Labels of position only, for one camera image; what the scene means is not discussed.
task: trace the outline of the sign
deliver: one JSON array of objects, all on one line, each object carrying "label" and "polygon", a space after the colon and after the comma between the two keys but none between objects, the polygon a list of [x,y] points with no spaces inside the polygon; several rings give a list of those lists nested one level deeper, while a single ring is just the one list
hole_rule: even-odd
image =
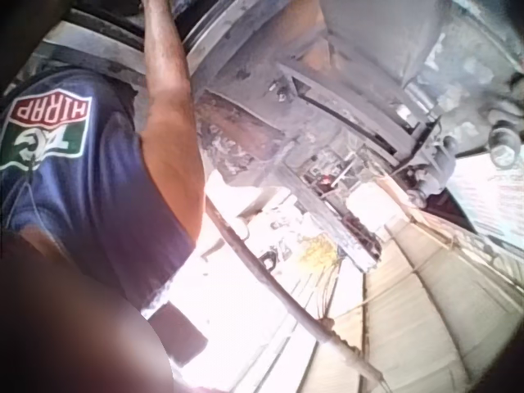
[{"label": "sign", "polygon": [[0,169],[27,171],[49,156],[82,156],[90,110],[91,97],[61,89],[17,98],[2,129]]},{"label": "sign", "polygon": [[447,188],[478,233],[524,255],[524,151],[508,170],[496,168],[488,153],[458,159]]}]

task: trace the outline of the pipe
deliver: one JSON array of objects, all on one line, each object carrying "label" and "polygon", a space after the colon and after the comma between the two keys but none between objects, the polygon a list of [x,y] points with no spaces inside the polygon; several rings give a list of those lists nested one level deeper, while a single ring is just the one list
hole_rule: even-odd
[{"label": "pipe", "polygon": [[302,325],[320,344],[333,348],[358,373],[376,385],[384,381],[382,373],[371,364],[361,359],[349,345],[334,332],[329,332],[324,326],[303,309],[296,300],[286,292],[278,281],[266,270],[259,259],[244,244],[241,238],[233,231],[224,217],[218,212],[210,198],[206,197],[206,213],[215,224],[224,240],[231,246],[242,263],[249,269],[255,278],[273,293],[286,307],[287,312]]}]

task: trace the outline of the man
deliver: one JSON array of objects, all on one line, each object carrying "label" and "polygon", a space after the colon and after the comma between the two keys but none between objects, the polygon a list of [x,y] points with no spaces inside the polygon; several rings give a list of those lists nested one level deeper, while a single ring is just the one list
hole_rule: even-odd
[{"label": "man", "polygon": [[204,209],[183,47],[168,0],[144,11],[140,134],[129,86],[69,67],[18,86],[0,115],[0,354],[17,391],[189,391],[122,300],[157,308]]},{"label": "man", "polygon": [[204,173],[168,0],[144,0],[149,113],[91,71],[36,75],[1,115],[2,229],[116,289],[149,316],[201,229]]}]

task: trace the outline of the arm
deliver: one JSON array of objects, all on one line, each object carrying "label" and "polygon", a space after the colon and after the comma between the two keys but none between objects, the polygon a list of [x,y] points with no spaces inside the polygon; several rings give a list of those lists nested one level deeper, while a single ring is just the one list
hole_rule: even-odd
[{"label": "arm", "polygon": [[149,114],[142,133],[146,167],[195,241],[204,211],[204,170],[187,62],[168,0],[143,0]]}]

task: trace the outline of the metal roof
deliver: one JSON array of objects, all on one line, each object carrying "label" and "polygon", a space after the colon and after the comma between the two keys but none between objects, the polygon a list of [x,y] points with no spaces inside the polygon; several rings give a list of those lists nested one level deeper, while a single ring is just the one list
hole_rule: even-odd
[{"label": "metal roof", "polygon": [[[336,330],[359,341],[366,315],[365,354],[395,393],[465,391],[504,348],[522,319],[524,298],[492,270],[466,261],[416,225],[396,221],[390,230],[393,238],[364,288],[337,286],[335,301],[363,290],[366,300],[340,315]],[[512,272],[522,273],[509,263]],[[368,389],[318,348],[301,392],[317,391]]]}]

